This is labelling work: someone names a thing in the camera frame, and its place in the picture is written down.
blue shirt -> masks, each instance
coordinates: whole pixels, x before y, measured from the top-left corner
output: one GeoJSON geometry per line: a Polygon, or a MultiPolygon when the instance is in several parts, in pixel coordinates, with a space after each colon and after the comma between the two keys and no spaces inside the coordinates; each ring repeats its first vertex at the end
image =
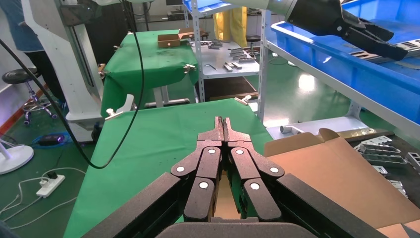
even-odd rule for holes
{"type": "Polygon", "coordinates": [[[0,0],[0,8],[9,22],[10,33],[18,50],[23,52],[44,50],[35,32],[27,25],[19,25],[25,21],[21,0],[0,0]]]}

person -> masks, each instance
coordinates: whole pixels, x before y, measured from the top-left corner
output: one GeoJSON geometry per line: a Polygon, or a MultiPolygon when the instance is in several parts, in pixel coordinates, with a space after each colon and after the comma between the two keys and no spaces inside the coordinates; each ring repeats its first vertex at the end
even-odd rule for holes
{"type": "Polygon", "coordinates": [[[53,64],[35,32],[25,23],[21,0],[0,0],[0,8],[6,15],[16,48],[29,57],[52,94],[62,106],[65,105],[65,97],[53,64]]]}

power strip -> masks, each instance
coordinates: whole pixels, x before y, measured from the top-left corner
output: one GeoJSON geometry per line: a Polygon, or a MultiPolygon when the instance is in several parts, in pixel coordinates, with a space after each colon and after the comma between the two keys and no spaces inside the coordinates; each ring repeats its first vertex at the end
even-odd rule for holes
{"type": "Polygon", "coordinates": [[[56,179],[49,179],[48,181],[41,181],[41,189],[38,190],[37,196],[47,198],[54,190],[64,181],[65,176],[57,175],[56,179]]]}

blue plastic bin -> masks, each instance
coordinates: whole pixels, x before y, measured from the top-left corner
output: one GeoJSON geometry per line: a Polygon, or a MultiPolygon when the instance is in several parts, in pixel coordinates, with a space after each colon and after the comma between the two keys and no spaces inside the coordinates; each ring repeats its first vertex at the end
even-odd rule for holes
{"type": "MultiPolygon", "coordinates": [[[[191,0],[184,0],[184,3],[187,8],[192,11],[191,0]]],[[[209,8],[217,8],[220,4],[224,4],[224,2],[219,0],[197,0],[198,11],[200,12],[208,10],[209,8]]]]}
{"type": "MultiPolygon", "coordinates": [[[[420,0],[357,0],[343,8],[393,31],[391,43],[420,39],[420,0]]],[[[336,36],[315,36],[289,23],[271,28],[280,48],[420,124],[420,70],[351,56],[360,49],[336,36]]],[[[420,66],[419,58],[402,62],[420,66]]]]}

white power cord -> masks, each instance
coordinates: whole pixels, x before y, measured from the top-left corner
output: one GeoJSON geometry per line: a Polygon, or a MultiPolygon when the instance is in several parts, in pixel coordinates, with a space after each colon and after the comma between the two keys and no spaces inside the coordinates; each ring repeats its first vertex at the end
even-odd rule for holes
{"type": "Polygon", "coordinates": [[[32,205],[34,205],[34,203],[36,203],[36,202],[38,202],[39,200],[41,200],[41,198],[42,198],[42,197],[37,198],[35,201],[31,202],[28,206],[26,206],[26,207],[24,207],[24,208],[20,209],[19,211],[15,212],[13,215],[11,215],[10,217],[8,217],[8,218],[4,219],[3,221],[4,221],[4,222],[6,222],[6,221],[7,221],[7,220],[9,220],[10,218],[12,218],[12,217],[16,216],[17,214],[19,214],[20,212],[22,212],[22,211],[23,211],[23,210],[25,210],[26,208],[28,208],[28,207],[30,207],[30,206],[32,206],[32,205]]]}
{"type": "Polygon", "coordinates": [[[5,140],[3,140],[3,139],[0,139],[0,142],[1,142],[1,143],[3,143],[3,144],[5,144],[5,145],[8,145],[8,146],[10,146],[10,147],[22,146],[22,145],[15,145],[15,144],[10,143],[10,142],[7,142],[7,141],[5,141],[5,140]]]}
{"type": "MultiPolygon", "coordinates": [[[[18,204],[15,204],[15,205],[11,206],[11,207],[8,207],[8,206],[10,206],[11,204],[13,204],[13,202],[15,202],[15,201],[17,200],[17,198],[19,197],[19,195],[17,195],[17,196],[16,196],[16,198],[15,198],[15,199],[14,199],[11,203],[9,203],[7,206],[5,206],[5,207],[4,207],[4,208],[0,211],[0,215],[1,215],[1,213],[2,213],[2,212],[7,211],[7,210],[9,210],[9,209],[11,209],[11,208],[13,208],[13,207],[16,207],[16,206],[18,206],[18,205],[20,205],[20,204],[22,203],[22,200],[23,200],[23,192],[22,192],[22,188],[21,188],[21,186],[20,186],[20,184],[21,184],[21,183],[23,183],[23,182],[28,182],[28,181],[33,181],[33,180],[38,180],[38,179],[49,179],[49,178],[44,177],[44,175],[46,175],[47,173],[49,173],[49,172],[51,172],[51,171],[56,171],[56,170],[76,170],[76,171],[79,171],[79,172],[83,173],[84,175],[86,174],[84,171],[82,171],[82,170],[80,170],[80,169],[76,169],[76,168],[72,168],[72,167],[65,167],[65,168],[57,168],[57,169],[48,170],[47,172],[45,172],[45,173],[44,173],[41,177],[39,177],[39,178],[31,178],[31,179],[27,179],[27,180],[21,181],[21,182],[19,182],[19,184],[18,184],[18,186],[19,186],[19,192],[20,192],[20,202],[19,202],[18,204]]],[[[46,215],[46,214],[48,214],[49,212],[53,211],[54,209],[56,209],[56,208],[58,208],[58,207],[60,207],[60,206],[63,206],[63,205],[65,205],[65,204],[67,204],[67,203],[70,203],[70,202],[72,202],[72,201],[76,200],[76,198],[77,198],[77,197],[75,197],[75,198],[73,198],[73,199],[71,199],[71,200],[68,200],[68,201],[66,201],[66,202],[63,202],[63,203],[61,203],[61,204],[59,204],[59,205],[57,205],[57,206],[53,207],[52,209],[50,209],[50,210],[49,210],[49,211],[47,211],[46,213],[44,213],[44,214],[40,215],[38,218],[36,218],[36,219],[34,219],[34,220],[32,220],[32,221],[30,221],[30,222],[28,222],[28,223],[24,224],[24,225],[17,226],[17,227],[13,227],[13,228],[10,228],[10,229],[12,229],[12,230],[13,230],[13,229],[17,229],[17,228],[21,228],[21,227],[27,226],[27,225],[29,225],[29,224],[31,224],[31,223],[33,223],[33,222],[35,222],[35,221],[39,220],[40,218],[42,218],[43,216],[45,216],[45,215],[46,215]]],[[[23,210],[25,210],[26,208],[28,208],[28,207],[32,206],[33,204],[35,204],[35,203],[36,203],[37,201],[39,201],[40,199],[41,199],[41,197],[37,198],[37,199],[36,199],[35,201],[33,201],[31,204],[29,204],[28,206],[26,206],[26,207],[24,207],[24,208],[20,209],[19,211],[17,211],[16,213],[14,213],[13,215],[11,215],[10,217],[8,217],[8,218],[4,219],[3,221],[5,222],[5,221],[7,221],[7,220],[11,219],[12,217],[14,217],[15,215],[19,214],[20,212],[22,212],[22,211],[23,211],[23,210]]]]}
{"type": "Polygon", "coordinates": [[[54,209],[56,209],[56,208],[58,208],[58,207],[60,207],[60,206],[63,206],[63,205],[65,205],[65,204],[67,204],[67,203],[70,203],[70,202],[72,202],[72,201],[76,200],[76,198],[77,198],[77,197],[75,197],[75,198],[73,198],[73,199],[71,199],[71,200],[68,200],[68,201],[66,201],[66,202],[63,202],[63,203],[61,203],[61,204],[59,204],[59,205],[57,205],[57,206],[55,206],[55,207],[51,208],[51,209],[50,209],[49,211],[47,211],[46,213],[44,213],[44,214],[40,215],[38,218],[36,218],[36,219],[34,219],[34,220],[32,220],[32,221],[30,221],[30,222],[26,223],[26,224],[23,224],[23,225],[21,225],[21,226],[17,226],[17,227],[11,227],[10,229],[11,229],[11,230],[13,230],[13,229],[17,229],[17,228],[21,228],[21,227],[27,226],[27,225],[29,225],[29,224],[31,224],[31,223],[33,223],[33,222],[35,222],[35,221],[39,220],[40,218],[42,218],[43,216],[45,216],[46,214],[48,214],[48,213],[49,213],[49,212],[51,212],[52,210],[54,210],[54,209]]]}
{"type": "Polygon", "coordinates": [[[22,187],[20,186],[22,183],[24,183],[24,182],[29,182],[29,181],[34,181],[34,180],[39,180],[39,179],[49,179],[49,178],[45,178],[45,177],[39,177],[39,178],[30,178],[30,179],[27,179],[27,180],[24,180],[24,181],[20,181],[19,182],[19,184],[18,184],[18,187],[19,187],[19,194],[18,195],[16,195],[16,198],[11,202],[11,203],[9,203],[7,206],[5,206],[1,211],[0,211],[0,215],[2,214],[2,212],[4,212],[4,211],[7,211],[7,210],[9,210],[9,209],[11,209],[11,208],[13,208],[13,207],[16,207],[16,206],[19,206],[21,203],[22,203],[22,200],[23,200],[23,192],[22,192],[22,187]],[[13,205],[13,206],[11,206],[11,207],[9,207],[13,202],[15,202],[16,200],[17,200],[17,198],[19,198],[20,197],[20,201],[19,201],[19,203],[17,203],[17,204],[15,204],[15,205],[13,205]]]}

